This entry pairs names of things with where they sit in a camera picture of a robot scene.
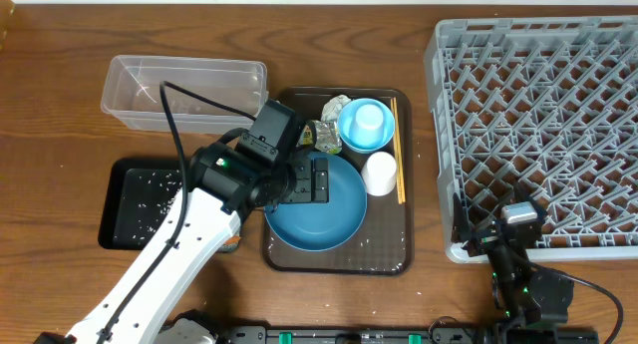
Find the black cable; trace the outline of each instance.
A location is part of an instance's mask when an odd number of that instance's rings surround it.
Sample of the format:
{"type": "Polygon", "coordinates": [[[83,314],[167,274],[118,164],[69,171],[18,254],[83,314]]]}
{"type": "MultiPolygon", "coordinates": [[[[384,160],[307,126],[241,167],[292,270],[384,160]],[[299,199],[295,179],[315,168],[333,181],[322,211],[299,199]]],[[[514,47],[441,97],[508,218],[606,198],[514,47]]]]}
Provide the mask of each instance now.
{"type": "Polygon", "coordinates": [[[494,226],[496,228],[496,233],[498,235],[498,240],[500,241],[501,244],[503,244],[508,250],[509,253],[511,254],[512,258],[518,262],[519,264],[522,265],[526,265],[528,267],[534,268],[536,270],[542,270],[544,272],[547,273],[551,273],[553,275],[557,275],[563,279],[567,279],[567,280],[572,280],[578,284],[584,285],[588,288],[594,289],[604,295],[606,295],[607,297],[609,297],[609,299],[611,299],[611,301],[614,302],[614,304],[616,305],[616,310],[618,311],[618,316],[616,317],[616,325],[614,325],[613,330],[611,331],[611,334],[609,334],[609,337],[607,338],[607,340],[605,340],[605,344],[611,344],[613,343],[613,341],[616,339],[616,337],[618,336],[618,333],[620,332],[620,328],[622,327],[622,322],[624,321],[625,318],[625,312],[622,308],[622,303],[620,302],[620,300],[609,290],[601,287],[600,285],[594,284],[590,281],[578,278],[576,276],[567,274],[561,270],[558,269],[553,269],[553,268],[548,268],[546,266],[542,266],[540,264],[536,264],[534,262],[531,262],[523,257],[521,257],[520,255],[518,255],[518,253],[516,253],[505,241],[505,238],[503,238],[502,236],[502,232],[500,230],[500,225],[495,225],[494,226]]]}
{"type": "Polygon", "coordinates": [[[189,96],[191,96],[192,98],[198,99],[198,100],[200,100],[200,101],[202,101],[202,102],[205,102],[205,103],[207,103],[207,104],[209,104],[209,105],[215,106],[215,107],[217,107],[217,108],[219,108],[219,109],[226,110],[226,111],[228,111],[228,112],[232,112],[232,113],[234,113],[234,114],[241,115],[241,116],[243,116],[243,117],[245,117],[245,118],[248,118],[248,119],[250,119],[250,120],[252,120],[252,121],[255,121],[255,120],[256,120],[254,116],[252,116],[252,115],[250,115],[250,114],[247,114],[247,113],[245,113],[245,112],[243,112],[243,111],[241,111],[241,110],[233,109],[232,107],[229,107],[229,106],[227,106],[227,105],[222,105],[222,104],[217,103],[217,102],[215,102],[215,101],[213,101],[213,100],[209,100],[209,99],[207,99],[206,97],[202,97],[202,96],[200,96],[200,95],[198,95],[198,94],[196,94],[196,93],[193,93],[193,92],[191,92],[191,91],[189,91],[189,90],[187,90],[187,89],[185,89],[185,88],[181,88],[180,86],[178,86],[178,85],[176,85],[176,84],[173,84],[173,83],[170,83],[170,82],[168,82],[168,81],[163,81],[163,82],[162,82],[162,85],[160,85],[160,87],[159,87],[159,91],[160,91],[160,92],[162,91],[162,89],[161,89],[161,88],[162,88],[163,86],[166,86],[166,87],[172,88],[173,90],[179,91],[179,92],[181,92],[181,93],[183,93],[183,94],[185,94],[185,95],[189,95],[189,96]]]}
{"type": "MultiPolygon", "coordinates": [[[[444,320],[444,319],[450,319],[450,320],[453,320],[453,321],[455,321],[455,322],[457,322],[457,323],[461,323],[461,322],[460,322],[457,318],[452,317],[452,316],[450,316],[450,315],[444,315],[444,316],[441,316],[441,317],[437,318],[437,320],[435,320],[434,322],[432,322],[432,324],[430,325],[430,328],[428,329],[428,335],[430,335],[430,340],[432,340],[435,344],[438,344],[438,343],[439,343],[439,341],[437,341],[437,340],[434,338],[434,336],[432,335],[432,330],[433,330],[434,328],[436,328],[436,327],[437,327],[437,323],[446,324],[446,323],[444,323],[444,322],[442,321],[442,320],[444,320]]],[[[463,330],[463,332],[464,332],[464,333],[466,333],[466,335],[468,336],[468,339],[471,339],[471,340],[473,340],[473,341],[474,341],[474,337],[473,337],[472,335],[470,335],[470,333],[466,330],[466,328],[461,328],[461,330],[463,330]]]]}
{"type": "MultiPolygon", "coordinates": [[[[179,170],[181,171],[181,209],[179,212],[179,219],[177,220],[177,224],[175,225],[175,230],[172,233],[170,239],[166,242],[166,246],[161,250],[158,257],[153,261],[153,263],[149,266],[146,272],[140,277],[136,285],[131,288],[131,291],[127,296],[122,300],[118,308],[115,310],[111,319],[107,322],[107,325],[100,331],[100,337],[98,338],[98,344],[103,344],[106,340],[108,340],[112,333],[113,326],[118,322],[120,315],[127,307],[127,305],[131,302],[133,297],[138,293],[142,285],[149,279],[153,271],[160,265],[161,261],[166,257],[171,248],[174,247],[177,238],[179,237],[179,233],[181,232],[181,228],[183,227],[183,222],[186,219],[186,211],[188,209],[188,175],[187,175],[187,166],[186,166],[186,157],[183,154],[183,148],[181,147],[181,141],[179,140],[179,133],[177,132],[177,127],[175,126],[175,122],[172,119],[172,114],[170,113],[170,107],[168,106],[168,100],[166,99],[166,93],[164,91],[164,86],[171,87],[174,89],[175,85],[168,83],[166,81],[159,84],[159,95],[161,97],[161,106],[163,107],[163,111],[166,113],[166,120],[168,121],[168,126],[170,127],[170,133],[172,134],[172,140],[175,142],[175,148],[177,149],[177,156],[179,157],[179,170]]],[[[191,96],[191,92],[184,92],[187,95],[191,96]]],[[[200,96],[194,95],[197,99],[200,100],[200,96]]]]}

